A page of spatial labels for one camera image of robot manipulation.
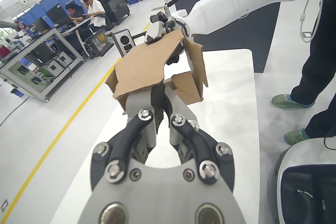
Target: white table surface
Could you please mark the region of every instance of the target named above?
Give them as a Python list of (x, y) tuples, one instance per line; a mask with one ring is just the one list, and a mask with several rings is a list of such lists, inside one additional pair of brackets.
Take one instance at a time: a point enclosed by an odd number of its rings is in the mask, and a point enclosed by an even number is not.
[(90, 18), (84, 19), (83, 21), (81, 21), (80, 23), (78, 23), (78, 25), (76, 25), (76, 26), (74, 26), (74, 27), (68, 29), (68, 30), (65, 31), (65, 32), (62, 32), (62, 35), (63, 35), (63, 36), (68, 35), (69, 33), (75, 31), (75, 30), (78, 29), (81, 25), (83, 25), (84, 23), (86, 23), (86, 22), (88, 22), (88, 21), (90, 21), (90, 20), (91, 20)]
[[(228, 143), (234, 155), (234, 197), (247, 224), (257, 224), (259, 214), (259, 130), (254, 85), (252, 53), (249, 50), (208, 51), (203, 53), (209, 87), (204, 87), (201, 103), (189, 105), (199, 126), (218, 142)], [(189, 71), (185, 54), (177, 64), (165, 66), (165, 79)], [(127, 121), (118, 105), (96, 144), (108, 141), (121, 131)], [(88, 154), (51, 224), (74, 224), (90, 197), (90, 163)], [(156, 147), (146, 165), (169, 168), (180, 165), (177, 152), (169, 144), (167, 116), (157, 135)]]

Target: cardboard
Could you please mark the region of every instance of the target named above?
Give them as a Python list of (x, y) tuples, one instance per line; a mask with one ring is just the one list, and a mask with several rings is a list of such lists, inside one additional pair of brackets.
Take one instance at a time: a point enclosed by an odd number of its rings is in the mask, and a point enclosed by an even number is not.
[(114, 67), (106, 84), (125, 110), (127, 96), (138, 89), (160, 84), (164, 80), (164, 65), (183, 44), (190, 67), (189, 72), (173, 75), (166, 80), (176, 94), (187, 105), (203, 100), (203, 84), (208, 87), (203, 46), (187, 40), (178, 29), (163, 36), (153, 44), (135, 46)]

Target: shoe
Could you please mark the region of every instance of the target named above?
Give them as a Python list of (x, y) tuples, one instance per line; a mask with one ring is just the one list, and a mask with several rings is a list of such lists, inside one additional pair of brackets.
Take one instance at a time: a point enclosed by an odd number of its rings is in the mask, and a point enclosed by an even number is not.
[(290, 94), (280, 94), (272, 98), (272, 104), (280, 108), (310, 108), (315, 104), (315, 102), (310, 105), (302, 105), (294, 102), (291, 99)]
[(304, 141), (306, 139), (309, 139), (309, 136), (307, 136), (306, 131), (304, 128), (299, 129), (297, 131), (291, 131), (288, 133), (285, 133), (284, 140), (289, 145), (294, 145), (300, 141)]

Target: computer monitor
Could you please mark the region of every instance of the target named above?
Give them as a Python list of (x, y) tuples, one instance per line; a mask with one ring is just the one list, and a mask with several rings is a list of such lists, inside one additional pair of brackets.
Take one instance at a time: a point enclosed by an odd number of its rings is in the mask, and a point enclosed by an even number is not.
[(59, 25), (60, 27), (63, 25), (73, 24), (69, 15), (59, 3), (52, 9), (48, 10), (46, 14), (55, 25)]
[(42, 19), (42, 17), (38, 18), (33, 25), (39, 32), (44, 32), (45, 30), (51, 30), (51, 27), (48, 25), (46, 21)]

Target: floor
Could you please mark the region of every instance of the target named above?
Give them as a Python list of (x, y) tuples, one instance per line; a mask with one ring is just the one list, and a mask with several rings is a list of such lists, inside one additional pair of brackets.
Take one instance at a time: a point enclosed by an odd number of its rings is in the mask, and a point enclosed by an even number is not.
[[(285, 111), (270, 104), (274, 95), (289, 93), (298, 84), (302, 65), (308, 57), (309, 44), (299, 37), (299, 18), (305, 1), (281, 4), (265, 72), (255, 74), (260, 133), (260, 224), (271, 223), (266, 185), (279, 153), (288, 147), (282, 139), (283, 134), (304, 127), (312, 115), (328, 106), (335, 93), (334, 80), (318, 97), (316, 105), (308, 110)], [(318, 1), (310, 1), (305, 30), (312, 29)], [(154, 14), (151, 9), (162, 5), (163, 0), (143, 0), (130, 6), (131, 16), (113, 31), (127, 28), (131, 34), (142, 32), (149, 23), (149, 16)], [(6, 223), (50, 223), (79, 167), (117, 106), (103, 82), (118, 58), (119, 53), (113, 47), (104, 57), (87, 62), (48, 104), (31, 98), (0, 128), (0, 204), (5, 199), (11, 204), (15, 202), (16, 194), (21, 194)], [(83, 106), (98, 83), (100, 86)], [(1, 85), (0, 122), (22, 101), (9, 93), (6, 84), (1, 82)], [(64, 129), (78, 107), (83, 108)], [(58, 137), (60, 139), (44, 162), (39, 162)], [(20, 191), (36, 164), (40, 164), (40, 168), (25, 190)]]

